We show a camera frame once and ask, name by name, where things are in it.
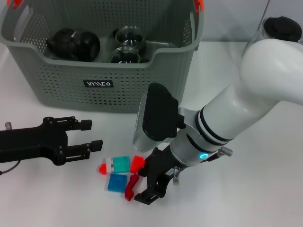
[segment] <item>white table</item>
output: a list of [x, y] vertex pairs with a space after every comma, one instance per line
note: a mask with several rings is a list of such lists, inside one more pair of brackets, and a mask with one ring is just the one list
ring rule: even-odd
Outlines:
[[[245, 43], [201, 43], [195, 52], [181, 106], [201, 109], [239, 79]], [[102, 139], [89, 160], [57, 167], [45, 158], [21, 161], [0, 176], [3, 227], [301, 227], [303, 214], [303, 108], [279, 103], [227, 147], [231, 158], [188, 168], [180, 186], [151, 206], [108, 192], [96, 169], [102, 159], [140, 153], [132, 146], [135, 114], [92, 113], [39, 103], [18, 66], [0, 46], [0, 125], [34, 127], [46, 116], [91, 119], [91, 131], [71, 131], [69, 145]], [[13, 163], [0, 164], [1, 170]], [[146, 188], [144, 179], [137, 189]]]

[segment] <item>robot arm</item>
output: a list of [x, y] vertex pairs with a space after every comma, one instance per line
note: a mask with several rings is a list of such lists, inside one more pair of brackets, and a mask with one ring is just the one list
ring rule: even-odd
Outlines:
[[252, 45], [241, 63], [241, 82], [228, 86], [200, 111], [179, 108], [177, 113], [178, 102], [168, 90], [150, 85], [140, 105], [134, 146], [145, 152], [171, 139], [163, 151], [155, 148], [145, 160], [138, 174], [148, 177], [148, 185], [135, 200], [149, 205], [165, 195], [169, 181], [177, 182], [185, 168], [231, 156], [224, 145], [279, 101], [303, 105], [302, 85], [303, 46], [273, 39]]

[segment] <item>black ring band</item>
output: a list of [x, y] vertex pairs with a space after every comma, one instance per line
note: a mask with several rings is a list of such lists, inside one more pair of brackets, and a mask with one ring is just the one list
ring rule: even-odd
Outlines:
[[209, 137], [205, 134], [205, 132], [203, 132], [202, 128], [201, 128], [200, 125], [199, 125], [199, 119], [198, 119], [198, 118], [199, 118], [199, 112], [197, 112], [196, 115], [195, 115], [195, 123], [196, 123], [196, 127], [197, 127], [199, 133], [201, 134], [201, 136], [202, 136], [207, 142], [209, 142], [210, 144], [213, 144], [213, 145], [219, 146], [219, 147], [224, 146], [226, 143], [217, 143], [216, 141], [213, 141], [211, 138], [209, 138]]
[[211, 134], [211, 135], [212, 135], [214, 138], [216, 138], [217, 140], [220, 140], [220, 141], [222, 141], [222, 142], [229, 142], [229, 141], [233, 140], [233, 139], [230, 139], [230, 140], [224, 139], [224, 138], [218, 136], [216, 133], [214, 133], [214, 132], [209, 128], [209, 126], [207, 125], [207, 123], [206, 123], [206, 121], [205, 121], [205, 119], [204, 119], [204, 116], [203, 116], [204, 107], [203, 107], [203, 109], [200, 111], [200, 119], [201, 119], [202, 124], [204, 125], [205, 129], [208, 131], [208, 133]]

